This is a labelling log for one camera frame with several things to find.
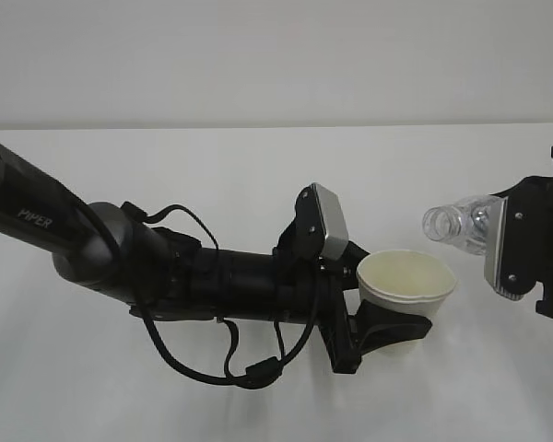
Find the table surface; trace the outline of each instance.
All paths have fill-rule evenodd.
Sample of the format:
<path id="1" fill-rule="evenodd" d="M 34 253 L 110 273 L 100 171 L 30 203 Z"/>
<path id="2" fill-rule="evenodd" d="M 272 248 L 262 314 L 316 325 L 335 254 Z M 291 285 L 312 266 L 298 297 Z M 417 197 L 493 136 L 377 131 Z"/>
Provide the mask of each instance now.
<path id="1" fill-rule="evenodd" d="M 553 441 L 553 320 L 534 313 L 540 288 L 498 297 L 482 259 L 420 231 L 431 206 L 551 175 L 553 124 L 11 131 L 0 142 L 88 202 L 190 206 L 235 250 L 271 250 L 298 191 L 318 181 L 362 247 L 430 252 L 460 280 L 409 355 L 367 355 L 357 375 L 334 375 L 315 332 L 277 384 L 246 391 L 174 373 L 126 306 L 0 235 L 0 442 Z M 206 241 L 183 215 L 165 222 Z M 160 328 L 184 363 L 221 373 L 224 326 Z M 284 326 L 288 347 L 300 331 Z M 270 324 L 241 322 L 236 369 L 276 351 Z"/>

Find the silver metal plate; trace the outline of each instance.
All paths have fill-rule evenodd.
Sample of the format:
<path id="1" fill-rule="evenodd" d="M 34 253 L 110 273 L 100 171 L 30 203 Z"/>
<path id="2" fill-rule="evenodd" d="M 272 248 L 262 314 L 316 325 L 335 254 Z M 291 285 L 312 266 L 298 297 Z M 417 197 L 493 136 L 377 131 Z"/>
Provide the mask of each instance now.
<path id="1" fill-rule="evenodd" d="M 317 196 L 325 234 L 322 257 L 338 260 L 348 244 L 347 222 L 338 196 L 317 182 L 312 184 L 312 189 Z"/>
<path id="2" fill-rule="evenodd" d="M 522 299 L 522 295 L 515 295 L 506 291 L 500 282 L 500 264 L 501 252 L 506 223 L 506 209 L 508 207 L 508 198 L 504 198 L 494 203 L 489 208 L 489 226 L 486 242 L 486 262 L 484 266 L 484 276 L 486 281 L 494 291 L 512 301 Z"/>

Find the cup rim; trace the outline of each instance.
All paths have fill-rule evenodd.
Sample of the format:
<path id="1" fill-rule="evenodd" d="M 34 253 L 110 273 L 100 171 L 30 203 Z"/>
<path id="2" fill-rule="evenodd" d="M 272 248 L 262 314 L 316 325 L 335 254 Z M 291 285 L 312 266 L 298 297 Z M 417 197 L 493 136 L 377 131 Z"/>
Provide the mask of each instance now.
<path id="1" fill-rule="evenodd" d="M 385 291 L 385 290 L 381 290 L 379 288 L 376 288 L 374 287 L 373 285 L 367 283 L 367 281 L 365 281 L 361 274 L 360 274 L 360 267 L 361 265 L 367 260 L 369 259 L 370 257 L 373 257 L 373 256 L 377 256 L 377 255 L 381 255 L 381 254 L 384 254 L 384 253 L 389 253 L 389 252 L 410 252 L 410 253 L 416 253 L 418 255 L 422 255 L 422 256 L 426 256 L 428 258 L 432 258 L 434 261 L 436 261 L 445 271 L 448 272 L 448 274 L 452 277 L 453 279 L 453 283 L 451 284 L 451 286 L 443 291 L 442 293 L 440 294 L 437 294 L 437 295 L 421 295 L 419 297 L 404 297 L 404 296 L 401 296 L 401 295 L 397 295 L 395 293 L 391 293 L 391 292 L 388 292 L 388 291 Z M 374 253 L 370 253 L 369 255 L 365 256 L 360 262 L 359 262 L 359 265 L 357 266 L 357 279 L 359 280 L 359 283 L 364 285 L 366 288 L 369 289 L 369 295 L 372 295 L 374 297 L 379 297 L 381 299 L 385 299 L 387 301 L 391 301 L 391 302 L 395 302 L 395 303 L 398 303 L 398 304 L 414 304 L 416 302 L 435 302 L 435 301 L 439 301 L 439 300 L 442 300 L 444 298 L 446 298 L 447 296 L 449 296 L 453 291 L 454 289 L 456 288 L 457 286 L 457 283 L 458 283 L 458 280 L 456 278 L 456 276 L 454 275 L 454 272 L 453 270 L 451 270 L 451 268 L 443 261 L 441 260 L 440 258 L 430 254 L 430 253 L 427 253 L 425 251 L 420 251 L 420 250 L 411 250 L 411 249 L 391 249 L 391 250 L 379 250 L 379 251 L 376 251 Z"/>

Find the bottle neck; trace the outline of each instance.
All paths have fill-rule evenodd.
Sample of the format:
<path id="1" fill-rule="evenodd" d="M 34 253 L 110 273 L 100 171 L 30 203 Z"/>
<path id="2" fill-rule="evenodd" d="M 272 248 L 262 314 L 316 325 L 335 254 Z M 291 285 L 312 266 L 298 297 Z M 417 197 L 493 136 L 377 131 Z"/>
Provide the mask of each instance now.
<path id="1" fill-rule="evenodd" d="M 461 216 L 463 214 L 454 206 L 434 207 L 424 214 L 424 233 L 433 241 L 451 243 L 461 233 Z"/>

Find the black cable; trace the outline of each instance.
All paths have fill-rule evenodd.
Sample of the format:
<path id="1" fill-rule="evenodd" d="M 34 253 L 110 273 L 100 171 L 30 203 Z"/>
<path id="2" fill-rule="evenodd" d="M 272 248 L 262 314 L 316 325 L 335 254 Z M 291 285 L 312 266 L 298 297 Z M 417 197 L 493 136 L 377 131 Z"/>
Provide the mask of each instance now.
<path id="1" fill-rule="evenodd" d="M 276 340 L 278 341 L 278 351 L 280 352 L 281 360 L 285 358 L 285 342 L 283 341 L 283 333 L 280 330 L 280 323 L 278 320 L 273 322 L 275 327 Z"/>
<path id="2" fill-rule="evenodd" d="M 204 231 L 207 233 L 207 235 L 211 238 L 211 241 L 213 242 L 213 245 L 215 246 L 215 255 L 213 258 L 213 262 L 209 265 L 207 269 L 204 269 L 202 271 L 203 274 L 210 273 L 215 269 L 215 267 L 218 265 L 219 260 L 219 244 L 211 231 L 205 226 L 205 223 L 201 221 L 201 218 L 199 218 L 197 215 L 194 214 L 194 212 L 189 209 L 188 207 L 183 206 L 182 204 L 171 204 L 168 207 L 164 207 L 162 210 L 157 212 L 154 215 L 146 216 L 143 219 L 143 222 L 145 224 L 157 224 L 160 221 L 162 221 L 166 216 L 168 216 L 170 213 L 174 212 L 175 210 L 180 210 L 182 212 L 185 212 L 188 214 L 195 222 L 198 224 Z"/>
<path id="3" fill-rule="evenodd" d="M 303 333 L 301 334 L 301 337 L 297 341 L 297 343 L 293 346 L 291 351 L 285 355 L 285 347 L 284 342 L 282 339 L 282 334 L 280 332 L 280 327 L 278 325 L 278 322 L 275 321 L 274 326 L 276 330 L 276 337 L 278 339 L 278 345 L 279 350 L 281 353 L 281 360 L 279 361 L 279 370 L 276 370 L 276 373 L 272 377 L 266 377 L 263 379 L 250 379 L 249 376 L 234 376 L 229 371 L 229 361 L 233 357 L 233 354 L 235 353 L 238 343 L 239 343 L 239 332 L 238 327 L 236 324 L 232 321 L 228 320 L 221 320 L 224 322 L 228 328 L 229 333 L 231 336 L 231 343 L 229 346 L 228 355 L 226 357 L 226 360 L 224 362 L 224 372 L 225 376 L 224 378 L 220 378 L 217 376 L 211 376 L 204 373 L 200 373 L 196 370 L 193 370 L 189 368 L 188 366 L 185 366 L 181 362 L 179 362 L 168 350 L 168 347 L 166 347 L 166 344 L 162 340 L 159 331 L 156 327 L 156 324 L 154 320 L 152 319 L 149 309 L 147 307 L 146 302 L 141 297 L 141 294 L 138 292 L 138 290 L 135 289 L 135 284 L 133 284 L 133 281 L 131 281 L 132 274 L 130 272 L 127 272 L 125 269 L 125 259 L 121 253 L 121 249 L 119 248 L 119 245 L 117 244 L 117 241 L 115 240 L 114 236 L 112 235 L 111 231 L 104 225 L 102 220 L 94 213 L 92 208 L 88 206 L 86 203 L 84 203 L 81 199 L 79 199 L 77 196 L 72 194 L 72 203 L 74 207 L 82 214 L 89 223 L 96 229 L 96 231 L 99 233 L 99 235 L 102 237 L 104 242 L 106 243 L 107 247 L 111 251 L 113 262 L 117 262 L 120 266 L 120 271 L 124 273 L 127 278 L 130 280 L 130 286 L 133 287 L 133 296 L 135 298 L 135 303 L 137 305 L 137 308 L 139 309 L 139 313 L 141 315 L 142 321 L 146 325 L 147 332 L 149 334 L 149 337 L 152 340 L 152 343 L 158 350 L 159 355 L 162 357 L 162 359 L 174 370 L 181 373 L 182 375 L 191 378 L 193 380 L 197 380 L 199 382 L 204 382 L 206 384 L 210 385 L 237 385 L 238 387 L 248 389 L 248 390 L 257 390 L 263 387 L 267 387 L 268 385 L 275 382 L 282 372 L 282 368 L 288 364 L 303 348 L 303 346 L 307 343 L 309 340 L 309 337 L 312 333 L 313 326 L 315 325 L 315 321 L 317 318 L 317 310 L 318 310 L 318 304 L 319 304 L 319 292 L 317 288 L 317 282 L 315 282 L 315 293 L 313 297 L 313 303 L 312 303 L 312 312 L 310 314 L 310 317 L 308 318 L 307 323 L 305 324 L 305 328 L 303 330 Z M 158 223 L 160 220 L 162 220 L 164 217 L 166 217 L 170 212 L 173 210 L 183 210 L 187 214 L 193 217 L 193 219 L 201 226 L 201 228 L 207 233 L 207 235 L 211 238 L 213 243 L 216 246 L 216 262 L 214 265 L 217 264 L 217 256 L 219 251 L 219 245 L 217 241 L 215 240 L 215 237 L 211 234 L 211 232 L 206 228 L 205 224 L 196 216 L 193 212 L 191 212 L 188 208 L 179 205 L 179 204 L 173 204 L 165 209 L 162 209 L 160 212 L 153 216 L 147 217 L 147 222 L 149 224 Z"/>
<path id="4" fill-rule="evenodd" d="M 74 206 L 76 207 L 76 209 L 89 221 L 89 223 L 96 229 L 96 231 L 102 237 L 107 247 L 111 251 L 113 260 L 115 262 L 118 262 L 119 265 L 121 266 L 121 271 L 125 272 L 127 277 L 131 277 L 131 274 L 129 272 L 126 272 L 124 269 L 123 255 L 111 231 L 104 225 L 102 220 L 94 213 L 94 211 L 86 203 L 80 200 L 77 196 L 75 195 L 73 196 L 72 202 L 74 203 Z M 233 382 L 227 378 L 220 378 L 216 376 L 206 375 L 204 373 L 199 373 L 198 371 L 192 370 L 188 366 L 185 366 L 182 363 L 180 363 L 178 360 L 176 360 L 171 355 L 170 351 L 168 350 L 168 347 L 166 347 L 166 344 L 163 342 L 161 336 L 159 335 L 158 329 L 156 328 L 156 324 L 154 323 L 154 320 L 151 318 L 151 315 L 149 314 L 149 309 L 147 308 L 145 301 L 141 297 L 141 294 L 139 294 L 137 290 L 134 290 L 133 295 L 135 298 L 137 308 L 139 309 L 141 319 L 146 325 L 146 329 L 149 334 L 149 337 L 151 338 L 156 349 L 158 350 L 159 355 L 169 366 L 171 366 L 174 370 L 178 371 L 180 374 L 188 378 L 191 378 L 193 380 L 198 380 L 199 382 L 204 382 L 206 384 L 211 384 L 211 385 L 233 385 Z"/>

